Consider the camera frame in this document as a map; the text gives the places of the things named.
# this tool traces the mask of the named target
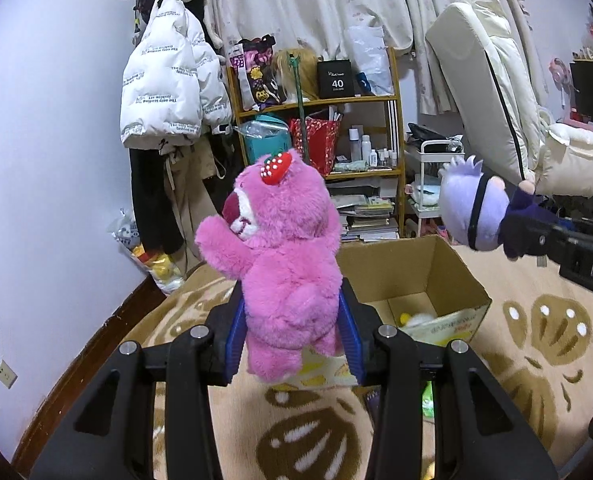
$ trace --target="bolt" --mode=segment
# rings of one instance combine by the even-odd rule
[[[130,355],[136,352],[137,345],[134,341],[126,341],[122,343],[120,347],[118,347],[118,351],[121,352],[123,355]]]
[[[450,343],[450,348],[454,350],[457,354],[464,354],[470,348],[465,341],[462,339],[455,339]]]
[[[205,325],[196,325],[190,328],[190,335],[195,339],[203,339],[209,333],[210,329]]]
[[[397,327],[392,325],[381,325],[379,327],[379,334],[383,337],[387,337],[388,339],[397,335],[397,332],[399,332]]]

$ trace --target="red floral bag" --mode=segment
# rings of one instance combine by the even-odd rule
[[[334,148],[339,136],[341,121],[329,121],[305,118],[307,141],[310,150],[310,164],[317,168],[321,176],[332,173],[334,167]],[[303,155],[303,141],[301,136],[301,119],[292,119],[289,124],[292,145]]]

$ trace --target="white curtain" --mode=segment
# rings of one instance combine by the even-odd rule
[[[407,0],[414,30],[414,50],[418,63],[419,112],[436,115],[456,111],[456,105],[441,73],[439,62],[425,34],[438,15],[457,0]],[[544,72],[529,28],[522,0],[500,0],[512,26],[514,40],[528,67],[539,104],[547,101]]]
[[[273,34],[275,52],[302,46],[324,59],[343,58],[350,25],[383,25],[385,43],[401,53],[413,44],[405,0],[208,0],[208,20],[226,50],[241,38]]]

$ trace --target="black headband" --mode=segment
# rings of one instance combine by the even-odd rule
[[[477,250],[477,228],[479,226],[479,215],[481,214],[481,206],[483,206],[483,198],[485,197],[485,189],[488,186],[488,181],[492,178],[491,174],[483,173],[481,180],[479,180],[479,187],[475,195],[475,203],[472,204],[472,216],[470,216],[470,225],[467,228],[467,243],[473,251]]]

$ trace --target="pink plush toy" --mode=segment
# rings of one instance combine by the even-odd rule
[[[301,370],[303,347],[336,353],[341,222],[318,171],[295,150],[246,168],[223,218],[206,218],[195,240],[208,264],[241,280],[250,373],[282,381]]]

